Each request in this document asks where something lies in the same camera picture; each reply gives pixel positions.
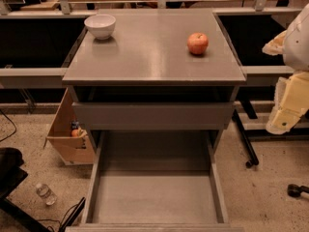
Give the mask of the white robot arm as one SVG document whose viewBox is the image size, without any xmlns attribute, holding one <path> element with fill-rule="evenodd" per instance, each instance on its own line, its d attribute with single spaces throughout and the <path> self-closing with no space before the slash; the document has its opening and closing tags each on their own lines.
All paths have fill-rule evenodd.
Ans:
<svg viewBox="0 0 309 232">
<path fill-rule="evenodd" d="M 262 52 L 282 55 L 284 64 L 294 70 L 290 77 L 278 79 L 274 107 L 266 125 L 269 133 L 283 134 L 309 110 L 309 4 L 287 30 L 265 44 Z"/>
</svg>

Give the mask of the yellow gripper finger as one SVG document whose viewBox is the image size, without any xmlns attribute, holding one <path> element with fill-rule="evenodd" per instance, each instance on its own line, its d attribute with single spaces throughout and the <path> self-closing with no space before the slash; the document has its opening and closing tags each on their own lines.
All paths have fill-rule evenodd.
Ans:
<svg viewBox="0 0 309 232">
<path fill-rule="evenodd" d="M 274 37 L 271 41 L 266 43 L 262 48 L 262 52 L 270 56 L 282 55 L 286 33 L 287 31 L 283 31 Z"/>
<path fill-rule="evenodd" d="M 275 86 L 274 107 L 266 130 L 283 134 L 291 130 L 309 110 L 309 72 L 295 72 L 289 78 L 280 77 Z"/>
</svg>

